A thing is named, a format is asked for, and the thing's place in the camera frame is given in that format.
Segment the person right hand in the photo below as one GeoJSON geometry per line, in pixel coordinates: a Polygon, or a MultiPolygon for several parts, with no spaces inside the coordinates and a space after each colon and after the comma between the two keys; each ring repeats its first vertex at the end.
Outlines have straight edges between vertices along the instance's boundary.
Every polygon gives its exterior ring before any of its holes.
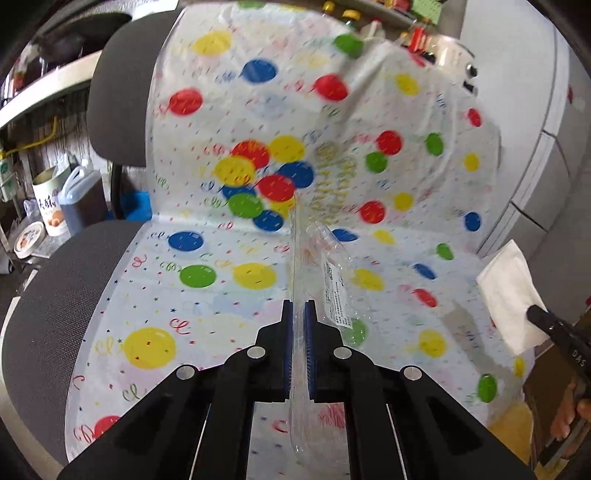
{"type": "Polygon", "coordinates": [[[564,440],[570,434],[570,425],[579,414],[582,419],[590,421],[590,401],[587,399],[575,400],[577,380],[572,378],[567,385],[562,401],[556,411],[551,424],[551,435],[557,440],[564,440]]]}

